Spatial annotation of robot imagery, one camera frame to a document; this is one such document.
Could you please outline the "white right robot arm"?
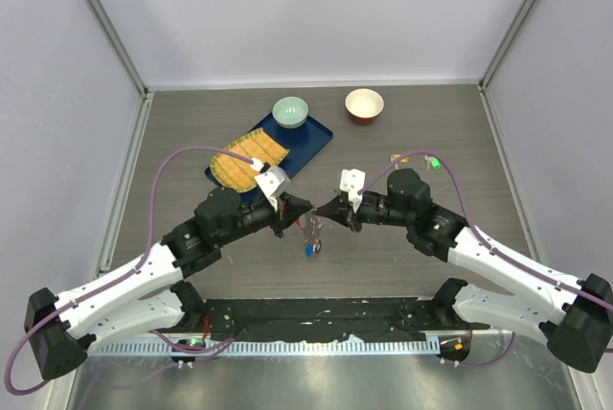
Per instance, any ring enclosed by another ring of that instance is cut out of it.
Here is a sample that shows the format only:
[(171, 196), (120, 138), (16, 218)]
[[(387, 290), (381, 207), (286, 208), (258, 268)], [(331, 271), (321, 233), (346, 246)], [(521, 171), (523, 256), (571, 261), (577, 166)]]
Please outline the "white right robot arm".
[(355, 232), (365, 224), (402, 227), (423, 255), (506, 289), (500, 294), (447, 281), (432, 306), (441, 327), (452, 329), (464, 321), (510, 330), (546, 346), (575, 370), (598, 369), (612, 338), (611, 284), (594, 273), (585, 279), (565, 274), (502, 245), (437, 204), (414, 170), (392, 171), (386, 194), (366, 190), (363, 171), (344, 170), (339, 194), (316, 213)]

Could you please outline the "keyring bunch with tags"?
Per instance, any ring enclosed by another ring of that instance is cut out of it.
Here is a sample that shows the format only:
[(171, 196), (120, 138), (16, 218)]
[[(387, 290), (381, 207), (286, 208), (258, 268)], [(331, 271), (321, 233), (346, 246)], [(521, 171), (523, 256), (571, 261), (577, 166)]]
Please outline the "keyring bunch with tags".
[(315, 258), (321, 251), (321, 232), (324, 223), (314, 212), (310, 211), (296, 220), (304, 237), (305, 254), (308, 259)]

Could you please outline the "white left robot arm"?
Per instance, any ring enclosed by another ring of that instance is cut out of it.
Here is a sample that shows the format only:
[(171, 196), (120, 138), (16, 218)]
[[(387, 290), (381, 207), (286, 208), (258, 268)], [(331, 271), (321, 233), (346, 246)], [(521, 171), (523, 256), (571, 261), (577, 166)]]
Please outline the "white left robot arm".
[(197, 330), (204, 309), (187, 278), (218, 261), (223, 246), (264, 228), (279, 237), (311, 208), (289, 193), (272, 205), (263, 194), (242, 202), (237, 192), (217, 188), (143, 256), (59, 294), (47, 287), (34, 292), (24, 331), (42, 379), (76, 370), (88, 352), (115, 338), (175, 326)]

